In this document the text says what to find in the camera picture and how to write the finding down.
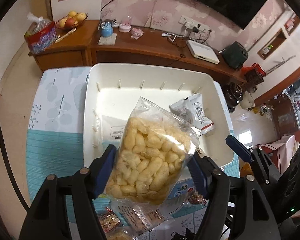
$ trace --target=white cable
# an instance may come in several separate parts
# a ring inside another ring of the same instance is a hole
[[[167,36],[170,41],[174,42],[174,40],[176,39],[176,37],[178,37],[178,38],[184,38],[186,36],[186,30],[187,30],[187,28],[185,29],[185,34],[183,36],[175,34],[175,33],[162,33],[161,36],[163,36],[163,37]]]

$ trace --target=red apple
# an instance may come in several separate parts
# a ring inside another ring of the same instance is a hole
[[[75,23],[75,19],[68,18],[65,22],[65,27],[69,28],[69,27],[73,26],[74,23]]]

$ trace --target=wall socket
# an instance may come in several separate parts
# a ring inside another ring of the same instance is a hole
[[[184,15],[181,16],[181,18],[179,20],[179,23],[181,23],[183,25],[186,24],[186,23],[190,23],[191,26],[195,26],[195,27],[197,27],[198,24],[200,24],[200,27],[198,29],[199,29],[199,31],[202,31],[204,33],[207,33],[208,30],[210,29],[209,26],[207,26],[207,25],[205,25],[201,22],[195,21],[194,19],[191,19],[191,18],[189,18],[187,16],[184,16]]]

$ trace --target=white wall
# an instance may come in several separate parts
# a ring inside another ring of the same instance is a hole
[[[18,0],[0,22],[0,80],[25,41],[23,36],[31,24],[27,19],[30,11],[30,0]]]
[[[261,95],[275,87],[300,67],[300,25],[290,36],[284,28],[284,24],[292,14],[293,12],[289,8],[287,8],[287,10],[273,25],[273,27],[271,27],[270,30],[249,51],[249,58],[245,62],[245,65],[251,66],[253,63],[259,63],[265,71],[271,69],[279,62],[282,62],[282,57],[284,59],[287,59],[293,55],[297,56],[267,75],[264,78],[264,82],[258,85],[257,91],[252,94],[252,97],[254,99],[260,97]],[[257,55],[257,52],[261,50],[275,36],[280,28],[283,29],[287,40],[285,40],[283,44],[281,44],[281,46],[277,48],[266,60],[261,59],[261,57]]]
[[[52,15],[55,21],[68,15],[69,11],[86,12],[89,20],[99,20],[101,0],[51,0]]]

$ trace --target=fruit bowl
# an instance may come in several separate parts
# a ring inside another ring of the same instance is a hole
[[[74,28],[77,28],[77,27],[83,25],[84,21],[88,18],[88,14],[86,14],[86,17],[85,17],[83,20],[81,20],[80,22],[78,22],[77,24],[73,24],[73,25],[71,25],[71,26],[60,27],[60,21],[63,20],[63,19],[68,19],[68,18],[69,18],[69,17],[66,16],[66,17],[64,17],[64,18],[62,18],[62,19],[60,19],[60,20],[58,20],[58,21],[56,22],[56,24],[55,24],[56,28],[59,29],[59,30],[68,32],[68,31],[70,31],[70,30],[72,30],[72,29],[74,29]]]

